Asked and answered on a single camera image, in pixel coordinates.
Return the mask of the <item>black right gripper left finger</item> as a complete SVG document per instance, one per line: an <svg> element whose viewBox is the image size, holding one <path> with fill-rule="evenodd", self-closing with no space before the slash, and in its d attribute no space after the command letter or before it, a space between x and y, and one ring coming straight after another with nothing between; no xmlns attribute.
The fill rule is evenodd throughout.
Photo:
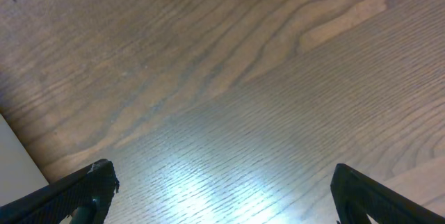
<svg viewBox="0 0 445 224"><path fill-rule="evenodd" d="M100 159L1 207L2 223L104 223L119 189L114 166Z"/></svg>

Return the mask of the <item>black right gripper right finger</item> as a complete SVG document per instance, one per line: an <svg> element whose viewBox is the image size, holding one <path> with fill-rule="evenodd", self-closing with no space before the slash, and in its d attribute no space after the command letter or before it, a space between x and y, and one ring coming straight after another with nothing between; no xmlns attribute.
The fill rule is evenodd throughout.
<svg viewBox="0 0 445 224"><path fill-rule="evenodd" d="M444 224L444 217L338 163L330 190L340 224Z"/></svg>

